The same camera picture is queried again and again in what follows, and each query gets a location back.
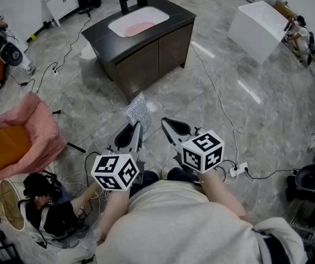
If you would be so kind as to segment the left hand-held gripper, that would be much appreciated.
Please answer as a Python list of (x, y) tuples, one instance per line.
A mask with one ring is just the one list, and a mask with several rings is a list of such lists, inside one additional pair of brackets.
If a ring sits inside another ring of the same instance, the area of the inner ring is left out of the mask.
[(127, 191), (137, 181), (140, 175), (137, 161), (142, 137), (143, 127), (140, 122), (136, 122), (134, 127), (125, 124), (114, 134), (115, 146), (110, 145), (102, 154), (96, 154), (91, 176), (102, 189)]

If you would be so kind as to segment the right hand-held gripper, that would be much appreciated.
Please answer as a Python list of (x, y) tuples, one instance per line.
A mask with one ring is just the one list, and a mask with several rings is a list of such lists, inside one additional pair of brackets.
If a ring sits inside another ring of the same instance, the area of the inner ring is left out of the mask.
[(178, 139), (188, 139), (177, 147), (181, 165), (205, 173), (223, 160), (224, 141), (213, 131), (205, 131), (200, 135), (191, 136), (190, 126), (174, 118), (161, 119), (162, 130), (170, 144), (176, 146)]

